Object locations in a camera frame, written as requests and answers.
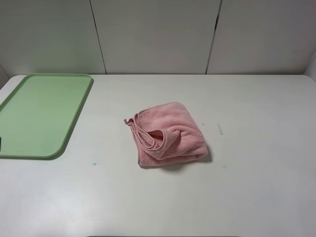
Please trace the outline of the pink terry towel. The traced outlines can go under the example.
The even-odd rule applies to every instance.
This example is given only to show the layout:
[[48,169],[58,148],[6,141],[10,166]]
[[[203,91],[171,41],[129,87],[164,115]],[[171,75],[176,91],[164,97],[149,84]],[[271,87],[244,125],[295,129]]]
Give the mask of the pink terry towel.
[[142,168],[186,163],[208,155],[202,132],[181,103],[147,108],[124,123],[132,132]]

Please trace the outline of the green plastic tray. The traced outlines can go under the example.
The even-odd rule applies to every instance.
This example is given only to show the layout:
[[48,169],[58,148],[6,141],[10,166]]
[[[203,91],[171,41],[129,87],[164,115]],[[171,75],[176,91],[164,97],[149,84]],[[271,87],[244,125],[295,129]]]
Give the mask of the green plastic tray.
[[1,159],[58,158],[93,82],[88,74],[25,76],[0,105]]

